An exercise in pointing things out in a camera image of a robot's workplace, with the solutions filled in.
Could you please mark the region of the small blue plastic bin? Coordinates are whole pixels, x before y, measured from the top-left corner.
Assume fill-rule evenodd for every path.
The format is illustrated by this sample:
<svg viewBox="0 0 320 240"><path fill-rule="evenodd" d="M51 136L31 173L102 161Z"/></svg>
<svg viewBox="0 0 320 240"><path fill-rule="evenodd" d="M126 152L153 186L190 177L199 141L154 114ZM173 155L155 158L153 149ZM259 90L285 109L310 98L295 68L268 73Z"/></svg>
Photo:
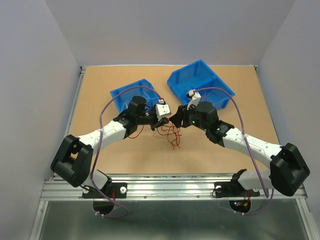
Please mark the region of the small blue plastic bin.
<svg viewBox="0 0 320 240"><path fill-rule="evenodd" d="M151 107L159 103L158 95L155 92L141 86L154 89L153 85L148 80L141 79L110 91L111 97L114 98L116 95L124 92L129 88L137 87L121 94L114 100L115 106L119 113L128 108L129 102L132 100L134 96L140 96L145 98L147 109L151 109Z"/></svg>

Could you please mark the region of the large blue divided bin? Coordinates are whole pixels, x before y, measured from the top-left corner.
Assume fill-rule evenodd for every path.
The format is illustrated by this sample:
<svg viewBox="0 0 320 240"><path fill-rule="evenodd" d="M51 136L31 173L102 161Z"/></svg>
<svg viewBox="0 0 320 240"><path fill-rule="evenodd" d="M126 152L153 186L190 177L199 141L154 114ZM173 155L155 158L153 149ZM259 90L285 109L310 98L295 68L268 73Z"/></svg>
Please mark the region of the large blue divided bin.
<svg viewBox="0 0 320 240"><path fill-rule="evenodd" d="M211 102L217 110L226 108L230 101L225 92L235 96L231 88L201 59L173 71L167 85L182 105L189 103L187 92L192 89L205 88L200 92L201 101Z"/></svg>

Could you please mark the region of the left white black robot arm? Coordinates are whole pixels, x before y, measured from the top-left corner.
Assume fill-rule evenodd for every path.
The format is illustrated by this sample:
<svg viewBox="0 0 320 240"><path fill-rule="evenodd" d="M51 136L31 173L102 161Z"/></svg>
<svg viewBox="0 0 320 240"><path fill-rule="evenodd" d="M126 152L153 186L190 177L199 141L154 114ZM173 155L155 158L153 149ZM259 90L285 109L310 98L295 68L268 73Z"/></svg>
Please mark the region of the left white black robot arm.
<svg viewBox="0 0 320 240"><path fill-rule="evenodd" d="M149 125L152 130L169 122L171 109L164 100L159 100L150 110L142 96L134 96L128 107L107 125L78 137L67 135L50 165L50 169L73 187L94 189L100 197L111 193L112 180L96 169L102 149L132 135L138 126Z"/></svg>

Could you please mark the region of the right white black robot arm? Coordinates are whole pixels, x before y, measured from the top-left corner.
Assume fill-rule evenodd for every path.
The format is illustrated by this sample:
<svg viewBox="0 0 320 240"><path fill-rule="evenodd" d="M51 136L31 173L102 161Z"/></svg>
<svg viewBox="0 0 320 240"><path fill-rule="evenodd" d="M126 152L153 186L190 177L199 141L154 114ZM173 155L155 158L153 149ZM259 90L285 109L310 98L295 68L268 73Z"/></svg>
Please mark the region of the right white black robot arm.
<svg viewBox="0 0 320 240"><path fill-rule="evenodd" d="M179 106L170 121L178 128L197 127L212 143L253 157L266 166L263 171L241 169L235 173L227 187L235 195L265 187L292 197L310 175L294 144L278 145L243 134L232 124L220 120L216 108L207 101Z"/></svg>

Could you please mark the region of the aluminium extrusion rail frame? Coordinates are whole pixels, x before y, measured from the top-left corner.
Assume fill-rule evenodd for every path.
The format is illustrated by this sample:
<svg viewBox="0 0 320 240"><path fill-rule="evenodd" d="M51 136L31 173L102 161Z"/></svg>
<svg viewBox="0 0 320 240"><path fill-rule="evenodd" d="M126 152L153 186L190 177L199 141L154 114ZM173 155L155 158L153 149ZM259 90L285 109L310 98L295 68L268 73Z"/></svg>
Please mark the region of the aluminium extrusion rail frame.
<svg viewBox="0 0 320 240"><path fill-rule="evenodd" d="M89 66L33 240L317 240L251 66Z"/></svg>

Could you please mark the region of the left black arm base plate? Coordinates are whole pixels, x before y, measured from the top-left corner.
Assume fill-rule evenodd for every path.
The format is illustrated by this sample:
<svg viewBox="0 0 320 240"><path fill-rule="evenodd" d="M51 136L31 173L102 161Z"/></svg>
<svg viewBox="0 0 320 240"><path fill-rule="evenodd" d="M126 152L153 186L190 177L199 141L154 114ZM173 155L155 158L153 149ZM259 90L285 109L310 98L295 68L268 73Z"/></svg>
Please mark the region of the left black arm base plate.
<svg viewBox="0 0 320 240"><path fill-rule="evenodd" d="M102 199L101 193L94 187L89 185L80 185L82 188L83 199ZM108 181L100 191L111 199L125 199L127 197L128 184L126 182Z"/></svg>

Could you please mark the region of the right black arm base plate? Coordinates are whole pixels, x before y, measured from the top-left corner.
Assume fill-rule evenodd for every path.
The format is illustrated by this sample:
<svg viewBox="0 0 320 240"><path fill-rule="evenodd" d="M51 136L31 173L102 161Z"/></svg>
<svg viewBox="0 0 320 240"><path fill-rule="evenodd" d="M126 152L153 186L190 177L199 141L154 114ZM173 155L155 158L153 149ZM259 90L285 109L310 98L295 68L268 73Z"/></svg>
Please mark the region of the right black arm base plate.
<svg viewBox="0 0 320 240"><path fill-rule="evenodd" d="M214 184L211 195L216 198L244 198L244 197L259 197L259 191L245 190L239 183L231 181L221 181Z"/></svg>

